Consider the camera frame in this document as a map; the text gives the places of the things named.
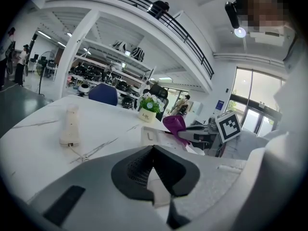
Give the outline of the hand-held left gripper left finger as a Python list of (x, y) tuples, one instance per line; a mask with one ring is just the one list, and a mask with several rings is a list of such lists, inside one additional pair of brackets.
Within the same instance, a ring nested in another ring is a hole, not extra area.
[(154, 166), (152, 149), (153, 146), (141, 148), (117, 162), (111, 170), (114, 186), (129, 199), (154, 199), (154, 193), (147, 189)]

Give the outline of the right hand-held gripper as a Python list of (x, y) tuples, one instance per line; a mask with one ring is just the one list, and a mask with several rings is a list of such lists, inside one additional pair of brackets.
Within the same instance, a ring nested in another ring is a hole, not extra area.
[(211, 116), (206, 125), (193, 125), (187, 127), (186, 131), (179, 131), (178, 137), (192, 141), (192, 146), (203, 151), (205, 155), (221, 157), (227, 142), (239, 136), (241, 131), (237, 114), (227, 111)]

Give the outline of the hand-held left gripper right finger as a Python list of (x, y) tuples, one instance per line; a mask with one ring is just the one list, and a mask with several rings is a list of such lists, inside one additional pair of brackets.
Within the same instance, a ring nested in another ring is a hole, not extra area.
[(194, 163), (158, 145), (153, 146), (153, 167), (174, 197), (187, 196), (200, 179), (200, 170)]

